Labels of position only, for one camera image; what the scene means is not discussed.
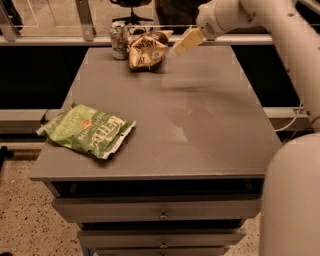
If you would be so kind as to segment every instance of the can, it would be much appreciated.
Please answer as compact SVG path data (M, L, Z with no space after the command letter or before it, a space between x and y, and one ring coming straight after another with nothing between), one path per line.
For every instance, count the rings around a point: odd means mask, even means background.
M112 55L117 60L128 58L128 31L124 23L113 22L110 28Z

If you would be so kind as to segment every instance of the drawer knob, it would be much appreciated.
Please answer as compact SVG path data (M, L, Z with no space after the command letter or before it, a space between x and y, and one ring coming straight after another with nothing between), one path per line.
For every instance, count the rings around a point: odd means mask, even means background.
M160 249L167 249L169 246L166 244L165 241L162 241L162 244L160 245Z
M166 214L165 211L162 211L162 214L159 216L160 220L167 220L169 219L169 216Z

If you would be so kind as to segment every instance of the can lid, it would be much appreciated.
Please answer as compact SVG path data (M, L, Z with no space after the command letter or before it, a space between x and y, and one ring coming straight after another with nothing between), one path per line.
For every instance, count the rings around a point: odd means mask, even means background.
M115 21L111 24L112 28L123 28L125 26L124 22Z

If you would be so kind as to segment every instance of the white cable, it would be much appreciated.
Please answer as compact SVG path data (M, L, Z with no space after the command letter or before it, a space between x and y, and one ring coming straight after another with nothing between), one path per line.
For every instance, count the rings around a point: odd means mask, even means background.
M302 107L302 101L300 101L300 105L299 105L299 108L297 110L297 113L296 113L295 117L291 120L291 122L288 123L286 126L284 126L282 128L276 129L275 131L276 132L281 132L281 131L284 131L284 130L288 129L291 125L293 125L293 123L297 120L297 118L298 118L298 116L300 114L301 107Z

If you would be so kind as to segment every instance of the office chair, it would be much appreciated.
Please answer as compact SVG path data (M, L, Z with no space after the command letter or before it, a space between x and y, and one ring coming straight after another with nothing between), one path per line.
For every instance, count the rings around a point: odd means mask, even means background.
M124 21L126 25L140 25L140 21L153 21L152 19L142 18L136 15L133 11L134 7L139 7L142 5L147 5L151 2L151 0L110 0L111 3L117 4L121 7L129 7L131 8L131 16L123 17L123 18L116 18L112 19L113 22L115 21Z

